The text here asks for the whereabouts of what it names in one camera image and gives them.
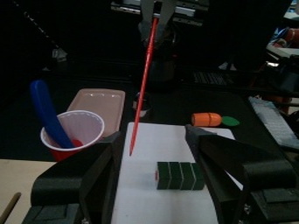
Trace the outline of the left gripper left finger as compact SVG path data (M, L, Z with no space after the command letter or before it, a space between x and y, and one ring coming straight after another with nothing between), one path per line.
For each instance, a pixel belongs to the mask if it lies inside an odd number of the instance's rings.
M38 177L23 224L110 224L122 147L117 132Z

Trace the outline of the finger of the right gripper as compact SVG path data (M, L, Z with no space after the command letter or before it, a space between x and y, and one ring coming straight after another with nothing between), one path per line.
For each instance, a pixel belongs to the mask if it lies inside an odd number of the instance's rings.
M159 22L157 26L157 40L161 40L163 38L165 29L170 19L173 18L175 7L177 7L177 0L163 0Z
M143 20L139 24L139 31L143 35L149 35L151 32L154 11L155 11L155 0L141 0L141 12Z

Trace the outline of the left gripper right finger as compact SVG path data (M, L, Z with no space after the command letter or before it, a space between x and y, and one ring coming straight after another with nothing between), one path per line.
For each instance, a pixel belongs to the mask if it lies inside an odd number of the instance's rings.
M186 126L219 224L299 222L299 176L281 152Z

